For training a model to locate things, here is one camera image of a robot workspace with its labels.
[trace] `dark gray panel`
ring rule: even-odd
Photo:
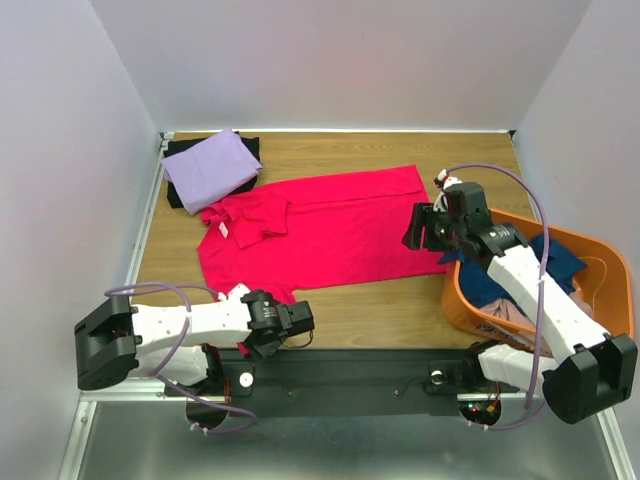
[[[505,400],[505,423],[522,401]],[[546,411],[508,432],[452,417],[262,419],[240,434],[190,432],[181,402],[98,406],[83,480],[615,478],[596,419],[569,426]]]

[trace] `clothing tag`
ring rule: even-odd
[[[224,238],[227,238],[229,236],[229,229],[224,224],[224,222],[220,222],[220,225],[218,226],[218,228],[220,229],[220,233]]]

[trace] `folded purple cloth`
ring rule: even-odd
[[[165,178],[191,215],[252,179],[262,165],[232,130],[223,130],[188,150],[162,160]]]

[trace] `orange laundry basket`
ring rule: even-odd
[[[491,213],[494,223],[510,222],[528,239],[542,233],[542,224],[535,220],[501,210]],[[574,277],[574,285],[593,308],[594,320],[614,336],[626,333],[633,338],[631,279],[624,260],[610,245],[599,240],[562,228],[550,227],[549,230],[553,240],[587,264],[587,268]],[[475,308],[460,290],[459,274],[459,261],[449,265],[442,293],[442,310],[449,322],[489,338],[531,347],[535,328],[516,325]]]

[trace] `wooden table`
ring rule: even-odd
[[[209,134],[178,133],[174,140]],[[258,185],[291,178],[355,172],[415,164],[431,198],[433,178],[446,167],[489,162],[519,172],[507,134],[449,133],[252,133],[260,136],[264,165]],[[491,207],[531,216],[529,198],[513,180],[498,172],[473,169],[458,172],[480,183]],[[153,215],[138,281],[204,283],[196,248],[205,233],[198,216],[172,210],[163,182]],[[429,275],[378,283],[296,292],[308,300],[315,319],[313,346],[325,348],[466,347],[480,337],[451,326],[440,310],[444,277]],[[191,292],[195,303],[207,294]],[[175,294],[145,298],[145,303],[169,306]],[[291,340],[291,344],[304,339]]]

